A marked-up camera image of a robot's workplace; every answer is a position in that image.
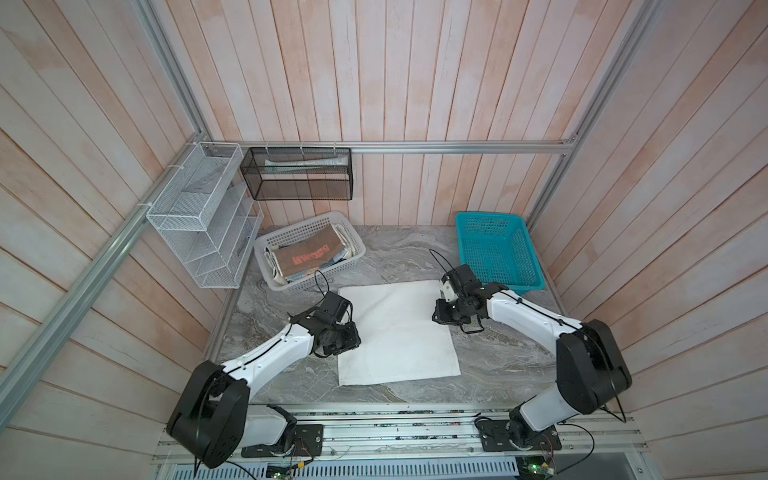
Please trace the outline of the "red and white towel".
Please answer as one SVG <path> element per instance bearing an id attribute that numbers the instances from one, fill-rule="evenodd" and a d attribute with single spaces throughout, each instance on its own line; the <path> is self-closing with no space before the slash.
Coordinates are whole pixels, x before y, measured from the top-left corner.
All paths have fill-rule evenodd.
<path id="1" fill-rule="evenodd" d="M 334 226 L 327 225 L 306 240 L 277 249 L 273 255 L 280 274 L 288 280 L 328 264 L 333 265 L 349 252 L 349 246 Z"/>

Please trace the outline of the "multicolour lettered towel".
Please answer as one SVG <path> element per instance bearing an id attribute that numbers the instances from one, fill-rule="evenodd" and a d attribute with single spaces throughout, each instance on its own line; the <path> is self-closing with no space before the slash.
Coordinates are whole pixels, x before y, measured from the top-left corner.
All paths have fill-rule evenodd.
<path id="1" fill-rule="evenodd" d="M 334 228 L 337 230 L 337 232 L 339 233 L 339 235 L 340 235 L 340 236 L 341 236 L 341 237 L 342 237 L 342 238 L 343 238 L 343 239 L 346 241 L 347 245 L 348 245 L 348 246 L 349 246 L 349 248 L 350 248 L 350 252 L 347 254 L 347 256 L 346 256 L 346 257 L 345 257 L 343 260 L 341 260 L 341 261 L 339 261 L 339 262 L 337 262 L 337 263 L 335 263 L 335 264 L 338 264 L 338 263 L 340 263 L 340 262 L 342 262 L 342 261 L 344 261 L 344 260 L 348 260 L 348 259 L 351 259 L 351 258 L 352 258 L 354 255 L 356 255 L 356 254 L 357 254 L 357 250 L 356 250 L 355 246 L 353 245 L 351 238 L 350 238 L 350 237 L 349 237 L 349 236 L 346 234 L 346 232 L 345 232 L 345 230 L 342 228 L 342 225 L 341 225 L 341 224 L 329 224 L 329 225 L 333 225 L 333 226 L 334 226 Z M 270 248 L 270 247 L 267 247 L 267 248 L 265 249 L 265 252 L 264 252 L 264 256 L 265 256 L 265 259 L 266 259 L 267 263 L 270 265 L 270 267 L 271 267 L 271 268 L 272 268 L 272 270 L 273 270 L 273 278 L 274 278 L 274 281 L 275 281 L 276 283 L 278 283 L 279 285 L 287 285 L 287 284 L 289 284 L 289 283 L 293 283 L 293 282 L 296 282 L 296 281 L 298 281 L 298 280 L 301 280 L 301 279 L 303 279 L 304 277 L 307 277 L 307 276 L 311 276 L 311 275 L 313 275 L 315 271 L 319 271 L 319 270 L 321 270 L 321 269 L 323 269 L 323 268 L 328 268 L 328 267 L 330 267 L 330 266 L 333 266 L 333 265 L 335 265 L 335 264 L 333 264 L 333 265 L 330 265 L 330 264 L 328 264 L 328 265 L 326 265 L 326 266 L 323 266 L 322 268 L 319 268 L 319 269 L 315 269 L 315 270 L 311 270 L 311 271 L 308 271 L 308 272 L 307 272 L 305 275 L 302 275 L 302 276 L 299 276 L 299 277 L 293 277 L 293 278 L 289 278 L 288 280 L 286 280 L 286 279 L 285 279 L 285 278 L 284 278 L 284 277 L 283 277 L 283 276 L 280 274 L 279 268 L 278 268 L 278 267 L 277 267 L 277 265 L 276 265 L 276 261 L 275 261 L 275 259 L 274 259 L 274 255 L 273 255 L 273 252 L 274 252 L 274 251 L 276 251 L 276 250 L 277 250 L 277 249 L 279 249 L 279 248 L 281 248 L 281 247 L 276 247 L 276 248 Z"/>

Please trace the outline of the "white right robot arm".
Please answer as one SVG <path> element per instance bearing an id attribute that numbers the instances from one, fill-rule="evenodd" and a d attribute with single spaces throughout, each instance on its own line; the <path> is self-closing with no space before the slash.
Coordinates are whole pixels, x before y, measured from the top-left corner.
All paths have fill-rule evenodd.
<path id="1" fill-rule="evenodd" d="M 463 328 L 485 319 L 513 328 L 555 357 L 555 383 L 509 413 L 506 431 L 521 449 L 557 423 L 606 407 L 632 385 L 631 373 L 604 322 L 563 317 L 500 283 L 482 284 L 467 264 L 445 272 L 432 320 Z"/>

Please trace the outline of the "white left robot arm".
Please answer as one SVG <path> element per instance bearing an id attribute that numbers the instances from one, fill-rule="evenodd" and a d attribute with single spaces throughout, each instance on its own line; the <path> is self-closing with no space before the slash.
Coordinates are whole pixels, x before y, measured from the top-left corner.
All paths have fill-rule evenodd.
<path id="1" fill-rule="evenodd" d="M 291 454 L 296 444 L 295 417 L 276 405 L 249 414 L 251 399 L 306 357 L 338 356 L 360 345 L 352 303 L 328 292 L 253 350 L 222 364 L 200 363 L 172 410 L 166 433 L 211 469 L 238 449 L 258 447 L 275 456 Z"/>

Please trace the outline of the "teal plastic basket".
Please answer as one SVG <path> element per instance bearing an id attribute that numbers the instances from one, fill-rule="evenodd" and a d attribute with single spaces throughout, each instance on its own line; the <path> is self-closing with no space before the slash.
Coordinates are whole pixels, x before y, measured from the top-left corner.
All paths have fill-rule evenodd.
<path id="1" fill-rule="evenodd" d="M 460 260 L 482 283 L 501 283 L 519 295 L 546 287 L 536 249 L 521 217 L 460 212 L 455 223 Z"/>

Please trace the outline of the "white plastic laundry basket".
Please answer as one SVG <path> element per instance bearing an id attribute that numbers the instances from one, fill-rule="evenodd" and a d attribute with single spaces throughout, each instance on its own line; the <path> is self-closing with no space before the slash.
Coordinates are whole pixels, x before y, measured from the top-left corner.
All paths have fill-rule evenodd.
<path id="1" fill-rule="evenodd" d="M 352 267 L 365 253 L 361 237 L 339 212 L 313 217 L 254 241 L 261 273 L 277 292 L 310 288 L 315 273 L 330 278 Z"/>

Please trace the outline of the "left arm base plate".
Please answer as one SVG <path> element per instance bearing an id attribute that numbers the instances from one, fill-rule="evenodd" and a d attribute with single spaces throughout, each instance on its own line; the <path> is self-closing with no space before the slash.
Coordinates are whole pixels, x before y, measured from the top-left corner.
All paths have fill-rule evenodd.
<path id="1" fill-rule="evenodd" d="M 321 455 L 323 436 L 321 424 L 298 424 L 289 426 L 276 444 L 244 447 L 240 453 L 243 458 L 314 458 Z"/>

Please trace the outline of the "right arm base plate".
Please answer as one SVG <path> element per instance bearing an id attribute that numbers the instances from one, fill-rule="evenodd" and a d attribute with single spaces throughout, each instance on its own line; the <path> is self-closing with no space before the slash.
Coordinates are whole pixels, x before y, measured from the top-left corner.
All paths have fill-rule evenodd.
<path id="1" fill-rule="evenodd" d="M 477 417 L 474 426 L 484 452 L 551 452 L 562 449 L 559 434 L 554 427 L 536 432 L 516 420 L 494 420 L 486 416 Z"/>

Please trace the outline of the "black mesh wall basket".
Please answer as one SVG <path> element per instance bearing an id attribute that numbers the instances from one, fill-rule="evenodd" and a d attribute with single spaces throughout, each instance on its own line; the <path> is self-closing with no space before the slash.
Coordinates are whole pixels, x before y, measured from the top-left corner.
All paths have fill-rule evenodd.
<path id="1" fill-rule="evenodd" d="M 352 152 L 340 147 L 250 147 L 240 173 L 257 201 L 349 201 Z"/>

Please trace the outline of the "aluminium wall rail back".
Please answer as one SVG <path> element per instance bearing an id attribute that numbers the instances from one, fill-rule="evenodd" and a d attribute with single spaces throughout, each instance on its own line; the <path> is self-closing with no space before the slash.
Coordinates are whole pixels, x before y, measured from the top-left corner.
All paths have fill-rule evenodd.
<path id="1" fill-rule="evenodd" d="M 574 142 L 562 140 L 462 141 L 239 141 L 243 149 L 256 147 L 349 149 L 353 154 L 566 154 Z"/>

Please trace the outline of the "aluminium wall rail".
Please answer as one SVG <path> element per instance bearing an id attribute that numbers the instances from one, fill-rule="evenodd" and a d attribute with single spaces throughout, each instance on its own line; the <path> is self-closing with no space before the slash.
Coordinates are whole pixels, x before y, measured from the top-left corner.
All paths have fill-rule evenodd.
<path id="1" fill-rule="evenodd" d="M 256 147 L 349 149 L 353 154 L 566 154 L 574 142 L 562 140 L 462 141 L 239 141 L 243 149 Z"/>
<path id="2" fill-rule="evenodd" d="M 149 193 L 60 298 L 1 375 L 1 428 L 6 429 L 32 390 L 71 338 L 149 225 L 148 212 L 187 156 L 209 135 L 190 136 Z"/>

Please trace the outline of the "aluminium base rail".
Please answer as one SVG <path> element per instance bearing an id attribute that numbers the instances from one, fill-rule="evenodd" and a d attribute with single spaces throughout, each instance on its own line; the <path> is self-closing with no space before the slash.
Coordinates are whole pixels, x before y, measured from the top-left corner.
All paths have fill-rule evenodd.
<path id="1" fill-rule="evenodd" d="M 286 405 L 300 425 L 324 427 L 321 460 L 484 456 L 475 420 L 508 419 L 504 405 L 426 403 L 320 403 Z M 602 411 L 556 427 L 561 454 L 650 450 L 631 417 L 625 423 Z"/>

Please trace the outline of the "aluminium wall rail left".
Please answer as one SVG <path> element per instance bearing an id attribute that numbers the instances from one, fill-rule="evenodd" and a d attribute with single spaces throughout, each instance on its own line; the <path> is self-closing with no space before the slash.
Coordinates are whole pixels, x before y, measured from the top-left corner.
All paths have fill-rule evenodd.
<path id="1" fill-rule="evenodd" d="M 148 212 L 187 156 L 209 135 L 190 136 L 149 193 L 60 298 L 1 375 L 1 428 L 6 429 L 32 390 L 71 338 L 149 225 Z"/>

